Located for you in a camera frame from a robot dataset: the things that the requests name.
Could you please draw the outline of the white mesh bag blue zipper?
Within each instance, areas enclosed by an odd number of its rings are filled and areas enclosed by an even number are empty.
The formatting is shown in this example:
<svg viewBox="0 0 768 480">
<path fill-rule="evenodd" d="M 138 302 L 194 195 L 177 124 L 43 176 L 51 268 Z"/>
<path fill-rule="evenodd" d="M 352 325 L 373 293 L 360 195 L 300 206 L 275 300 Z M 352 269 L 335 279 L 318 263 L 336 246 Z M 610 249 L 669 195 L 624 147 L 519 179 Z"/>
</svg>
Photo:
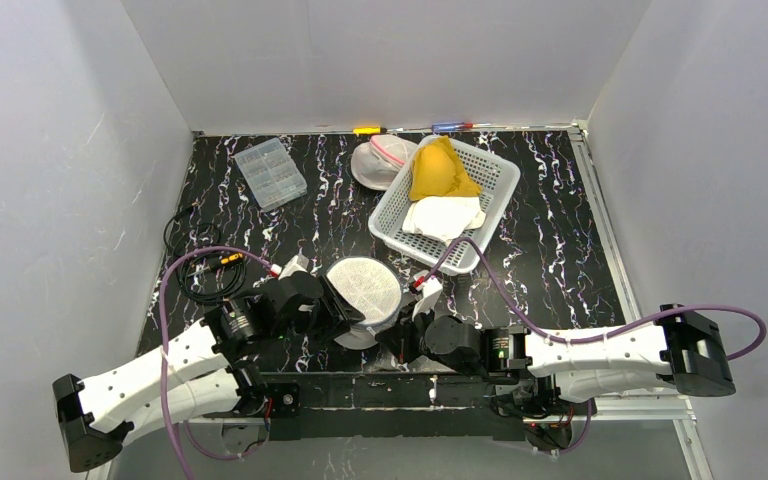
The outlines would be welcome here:
<svg viewBox="0 0 768 480">
<path fill-rule="evenodd" d="M 395 324 L 401 308 L 402 289 L 394 271 L 377 259 L 347 257 L 334 263 L 325 278 L 349 306 L 363 315 L 334 341 L 350 350 L 376 345 L 375 336 Z"/>
</svg>

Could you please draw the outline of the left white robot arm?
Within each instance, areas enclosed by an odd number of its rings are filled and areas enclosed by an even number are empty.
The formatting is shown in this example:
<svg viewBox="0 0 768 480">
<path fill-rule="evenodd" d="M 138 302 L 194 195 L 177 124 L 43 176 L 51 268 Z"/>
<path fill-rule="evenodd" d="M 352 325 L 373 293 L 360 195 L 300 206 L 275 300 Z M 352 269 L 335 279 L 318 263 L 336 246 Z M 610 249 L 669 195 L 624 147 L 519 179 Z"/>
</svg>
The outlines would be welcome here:
<svg viewBox="0 0 768 480">
<path fill-rule="evenodd" d="M 331 281 L 297 271 L 221 301 L 124 365 L 58 378 L 52 390 L 70 470 L 88 472 L 143 434 L 205 414 L 269 416 L 282 393 L 256 357 L 291 332 L 330 341 L 365 318 Z"/>
</svg>

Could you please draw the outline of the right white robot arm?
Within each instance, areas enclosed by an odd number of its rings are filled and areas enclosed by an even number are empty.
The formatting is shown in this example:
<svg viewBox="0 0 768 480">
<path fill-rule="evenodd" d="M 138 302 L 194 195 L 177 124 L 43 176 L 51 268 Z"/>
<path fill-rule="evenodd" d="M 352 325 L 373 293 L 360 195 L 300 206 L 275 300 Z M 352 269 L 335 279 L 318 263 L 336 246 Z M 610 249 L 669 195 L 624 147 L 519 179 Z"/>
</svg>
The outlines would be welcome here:
<svg viewBox="0 0 768 480">
<path fill-rule="evenodd" d="M 637 389 L 695 397 L 736 391 L 718 324 L 682 306 L 664 306 L 636 327 L 545 335 L 522 325 L 480 330 L 451 315 L 422 314 L 375 339 L 401 363 L 426 357 L 501 385 L 532 378 L 537 397 L 569 403 Z"/>
</svg>

